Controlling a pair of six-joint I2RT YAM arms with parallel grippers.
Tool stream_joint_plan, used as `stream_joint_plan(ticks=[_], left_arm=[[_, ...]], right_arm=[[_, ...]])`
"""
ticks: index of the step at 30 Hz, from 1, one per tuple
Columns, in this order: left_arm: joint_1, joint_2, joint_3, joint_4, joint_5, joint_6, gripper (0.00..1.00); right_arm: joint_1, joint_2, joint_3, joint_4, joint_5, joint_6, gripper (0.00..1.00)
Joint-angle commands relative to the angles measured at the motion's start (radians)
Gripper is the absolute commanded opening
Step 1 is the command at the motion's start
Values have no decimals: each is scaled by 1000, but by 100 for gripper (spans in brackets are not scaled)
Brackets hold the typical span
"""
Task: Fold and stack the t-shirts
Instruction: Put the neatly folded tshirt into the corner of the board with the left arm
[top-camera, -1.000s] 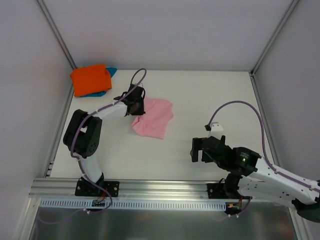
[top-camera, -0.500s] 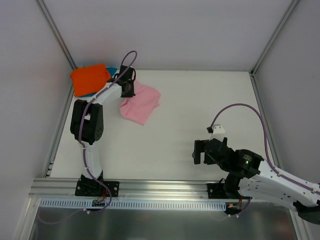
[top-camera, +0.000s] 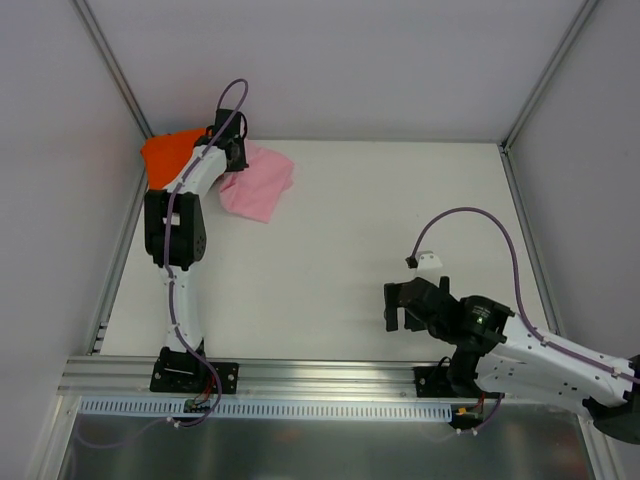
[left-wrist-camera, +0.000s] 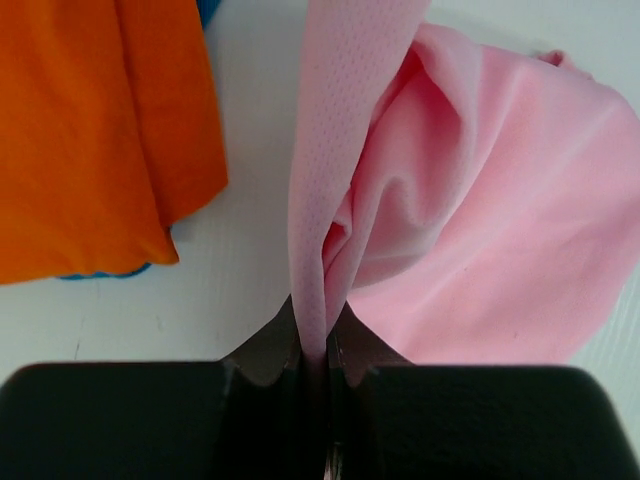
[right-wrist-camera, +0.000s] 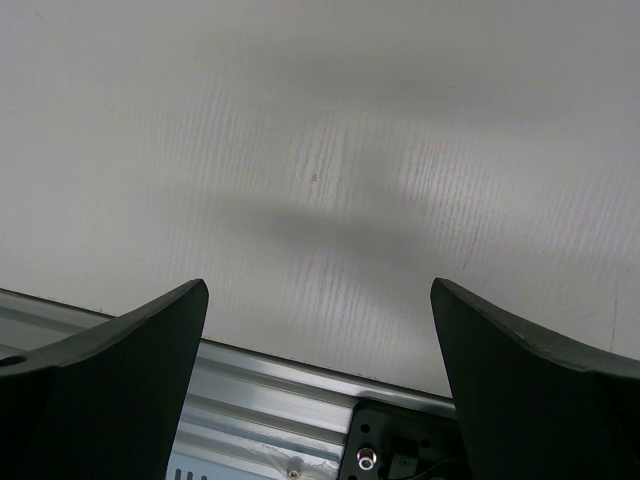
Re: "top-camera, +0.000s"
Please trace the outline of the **pink t-shirt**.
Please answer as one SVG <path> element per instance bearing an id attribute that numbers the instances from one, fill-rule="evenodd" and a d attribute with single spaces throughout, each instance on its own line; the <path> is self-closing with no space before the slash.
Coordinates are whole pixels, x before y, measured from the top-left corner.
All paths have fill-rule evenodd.
<path id="1" fill-rule="evenodd" d="M 267 224 L 281 195 L 293 185 L 295 164 L 282 153 L 248 140 L 245 151 L 248 167 L 224 176 L 220 203 L 230 214 Z"/>

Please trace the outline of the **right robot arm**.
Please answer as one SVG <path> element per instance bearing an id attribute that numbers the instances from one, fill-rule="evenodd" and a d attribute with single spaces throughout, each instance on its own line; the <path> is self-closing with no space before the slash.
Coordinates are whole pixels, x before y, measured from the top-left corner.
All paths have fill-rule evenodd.
<path id="1" fill-rule="evenodd" d="M 437 378 L 458 397 L 514 395 L 570 411 L 605 435 L 639 441 L 639 359 L 613 357 L 548 331 L 487 297 L 455 298 L 449 280 L 387 283 L 387 331 L 426 331 L 454 346 Z"/>

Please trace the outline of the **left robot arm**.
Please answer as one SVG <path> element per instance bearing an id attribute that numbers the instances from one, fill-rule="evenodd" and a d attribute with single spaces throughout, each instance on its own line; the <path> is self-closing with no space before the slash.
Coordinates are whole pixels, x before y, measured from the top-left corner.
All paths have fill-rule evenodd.
<path id="1" fill-rule="evenodd" d="M 196 300 L 196 267 L 207 248 L 201 200 L 219 177 L 248 167 L 247 121 L 219 108 L 215 122 L 187 149 L 190 158 L 174 179 L 144 197 L 144 245 L 167 291 L 168 328 L 150 382 L 153 392 L 197 393 L 215 385 L 205 359 Z"/>

